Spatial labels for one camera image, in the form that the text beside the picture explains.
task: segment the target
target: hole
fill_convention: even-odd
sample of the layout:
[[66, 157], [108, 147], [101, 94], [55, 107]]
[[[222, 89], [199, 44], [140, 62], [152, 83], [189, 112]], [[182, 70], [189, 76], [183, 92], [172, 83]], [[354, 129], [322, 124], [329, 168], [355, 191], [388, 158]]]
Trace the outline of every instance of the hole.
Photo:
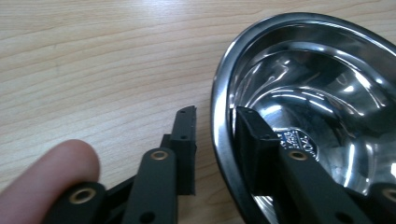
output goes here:
[[152, 221], [154, 221], [154, 219], [155, 219], [155, 215], [152, 212], [147, 212], [144, 213], [142, 216], [140, 216], [141, 223], [151, 223]]
[[301, 151], [296, 151], [296, 150], [291, 151], [291, 152], [289, 153], [289, 156], [290, 156], [292, 159], [295, 159], [295, 160], [297, 160], [297, 161], [305, 161], [306, 159], [308, 159], [308, 157], [307, 157], [303, 152], [301, 152]]
[[95, 189], [85, 188], [75, 191], [70, 197], [69, 202], [74, 204], [86, 203], [96, 194]]
[[342, 223], [353, 223], [353, 218], [345, 213], [335, 213], [335, 217]]
[[164, 160], [168, 157], [168, 153], [165, 151], [155, 151], [151, 153], [151, 158], [154, 159], [155, 161], [161, 161]]
[[396, 189], [383, 189], [382, 194], [384, 194], [387, 199], [396, 203]]

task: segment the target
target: wood grain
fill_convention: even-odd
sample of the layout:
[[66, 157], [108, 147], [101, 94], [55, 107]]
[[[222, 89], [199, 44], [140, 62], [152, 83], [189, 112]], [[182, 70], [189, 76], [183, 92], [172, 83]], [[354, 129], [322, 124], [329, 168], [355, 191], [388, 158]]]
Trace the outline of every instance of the wood grain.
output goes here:
[[0, 189], [70, 138], [94, 146], [111, 188], [136, 173], [178, 109], [196, 105], [197, 195], [179, 199], [179, 223], [242, 222], [211, 145], [212, 79], [239, 33], [292, 11], [396, 43], [393, 0], [0, 0]]

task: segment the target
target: shiny metal surface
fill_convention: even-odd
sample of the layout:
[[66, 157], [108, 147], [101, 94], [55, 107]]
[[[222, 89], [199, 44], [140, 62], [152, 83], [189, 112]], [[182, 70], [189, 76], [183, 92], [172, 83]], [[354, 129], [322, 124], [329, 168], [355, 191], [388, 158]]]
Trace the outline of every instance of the shiny metal surface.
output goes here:
[[257, 110], [279, 136], [310, 150], [347, 188], [366, 194], [375, 182], [396, 183], [395, 52], [355, 24], [308, 13], [260, 21], [235, 39], [215, 76], [212, 136], [245, 218], [260, 210], [276, 223], [271, 199], [251, 196], [236, 167], [238, 105]]

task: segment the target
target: bowl rim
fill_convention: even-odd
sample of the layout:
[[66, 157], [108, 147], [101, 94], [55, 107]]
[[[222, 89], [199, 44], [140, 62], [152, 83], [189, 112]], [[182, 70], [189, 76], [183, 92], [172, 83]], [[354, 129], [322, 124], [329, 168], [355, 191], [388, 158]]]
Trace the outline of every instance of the bowl rim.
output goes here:
[[270, 223], [248, 192], [233, 156], [232, 127], [229, 114], [230, 79], [236, 63], [258, 38], [275, 29], [294, 23], [319, 24], [343, 29], [358, 35], [396, 56], [396, 47], [385, 38], [349, 21], [332, 16], [293, 12], [258, 21], [243, 31], [227, 48], [220, 60], [211, 93], [211, 135], [219, 169], [237, 208], [246, 223]]

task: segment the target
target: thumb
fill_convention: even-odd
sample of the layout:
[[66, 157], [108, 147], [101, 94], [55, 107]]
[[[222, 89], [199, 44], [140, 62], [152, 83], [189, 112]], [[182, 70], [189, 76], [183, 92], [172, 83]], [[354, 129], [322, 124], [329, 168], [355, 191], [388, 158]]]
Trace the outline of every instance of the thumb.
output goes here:
[[54, 147], [0, 194], [0, 223], [40, 223], [71, 186], [97, 181], [99, 160], [92, 147], [69, 140]]

